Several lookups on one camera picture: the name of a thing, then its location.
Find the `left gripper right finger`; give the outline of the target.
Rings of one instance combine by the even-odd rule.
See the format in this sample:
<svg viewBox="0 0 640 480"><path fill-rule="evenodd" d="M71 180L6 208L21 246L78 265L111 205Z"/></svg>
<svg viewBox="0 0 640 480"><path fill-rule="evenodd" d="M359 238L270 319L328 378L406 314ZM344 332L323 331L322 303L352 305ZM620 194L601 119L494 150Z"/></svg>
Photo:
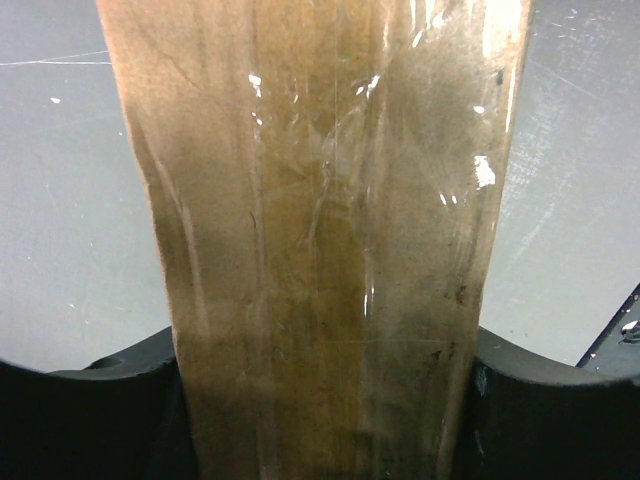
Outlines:
<svg viewBox="0 0 640 480"><path fill-rule="evenodd" d="M638 376L562 364L481 329L452 476L638 478Z"/></svg>

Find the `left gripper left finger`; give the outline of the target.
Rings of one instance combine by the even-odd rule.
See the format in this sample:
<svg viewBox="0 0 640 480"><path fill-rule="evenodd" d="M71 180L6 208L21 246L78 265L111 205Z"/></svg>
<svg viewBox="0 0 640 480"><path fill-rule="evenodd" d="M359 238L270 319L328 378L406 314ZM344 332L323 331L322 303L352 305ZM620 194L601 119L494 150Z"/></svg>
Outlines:
<svg viewBox="0 0 640 480"><path fill-rule="evenodd" d="M1 364L4 479L195 479L172 332L81 370Z"/></svg>

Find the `brown cardboard express box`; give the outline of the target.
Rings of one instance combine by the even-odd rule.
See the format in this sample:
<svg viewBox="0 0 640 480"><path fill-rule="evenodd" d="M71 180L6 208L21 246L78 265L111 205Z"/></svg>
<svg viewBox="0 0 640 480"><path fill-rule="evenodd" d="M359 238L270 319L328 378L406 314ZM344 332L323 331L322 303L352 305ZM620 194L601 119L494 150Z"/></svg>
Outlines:
<svg viewBox="0 0 640 480"><path fill-rule="evenodd" d="M101 1L204 479L446 479L533 5Z"/></svg>

